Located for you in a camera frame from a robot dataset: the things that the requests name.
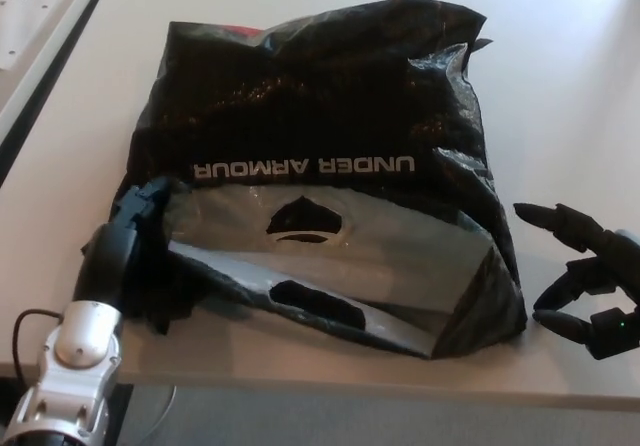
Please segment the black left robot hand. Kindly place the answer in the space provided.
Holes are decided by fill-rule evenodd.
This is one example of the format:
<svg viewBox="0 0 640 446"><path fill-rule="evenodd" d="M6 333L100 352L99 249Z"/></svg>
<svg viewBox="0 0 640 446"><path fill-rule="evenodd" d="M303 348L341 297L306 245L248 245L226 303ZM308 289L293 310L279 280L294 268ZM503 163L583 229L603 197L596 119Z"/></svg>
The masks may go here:
<svg viewBox="0 0 640 446"><path fill-rule="evenodd" d="M82 249L74 302L94 301L125 310L125 298L142 282L143 272L166 255L163 216L171 194L172 181L159 177L130 187L114 201L109 220Z"/></svg>

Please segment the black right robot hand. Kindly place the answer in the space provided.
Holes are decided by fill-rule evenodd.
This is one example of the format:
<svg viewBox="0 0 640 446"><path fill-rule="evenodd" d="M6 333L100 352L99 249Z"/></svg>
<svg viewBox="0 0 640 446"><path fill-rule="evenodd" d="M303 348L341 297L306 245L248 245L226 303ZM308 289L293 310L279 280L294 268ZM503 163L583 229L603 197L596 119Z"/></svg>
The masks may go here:
<svg viewBox="0 0 640 446"><path fill-rule="evenodd" d="M516 215L546 230L565 246L592 252L589 258L566 263L566 271L539 296L533 319L547 330L584 346L596 360L639 347L639 309L625 313L611 308L589 320L566 314L562 309L584 293L610 294L621 289L639 304L639 240L625 230L608 230L592 217L558 203L550 208L516 203Z"/></svg>

